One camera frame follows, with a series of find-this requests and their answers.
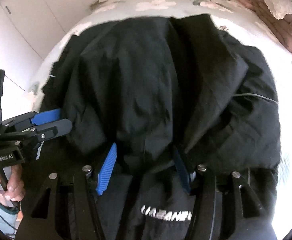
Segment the black jacket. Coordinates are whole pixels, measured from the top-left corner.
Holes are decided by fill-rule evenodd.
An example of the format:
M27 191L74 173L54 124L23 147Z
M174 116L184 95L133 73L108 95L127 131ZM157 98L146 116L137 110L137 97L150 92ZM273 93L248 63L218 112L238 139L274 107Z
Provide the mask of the black jacket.
M72 35L42 89L69 135L24 166L26 205L51 172L69 185L78 167L117 145L95 198L105 239L186 239L195 196L173 155L218 176L240 172L272 220L280 159L278 96L261 52L210 16L138 17Z

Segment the floral bedspread bed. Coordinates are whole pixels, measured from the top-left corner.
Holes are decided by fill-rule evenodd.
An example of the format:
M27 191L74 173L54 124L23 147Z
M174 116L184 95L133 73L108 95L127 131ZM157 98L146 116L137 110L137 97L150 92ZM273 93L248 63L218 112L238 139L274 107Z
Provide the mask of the floral bedspread bed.
M198 14L210 14L218 28L245 45L259 48L272 71L279 96L281 124L278 198L272 225L277 238L283 239L292 232L292 54L275 39L254 12L238 1L108 0L77 22L45 58L30 81L30 90L35 94L33 109L39 109L43 98L42 87L71 35L79 35L93 25L138 16L183 18Z

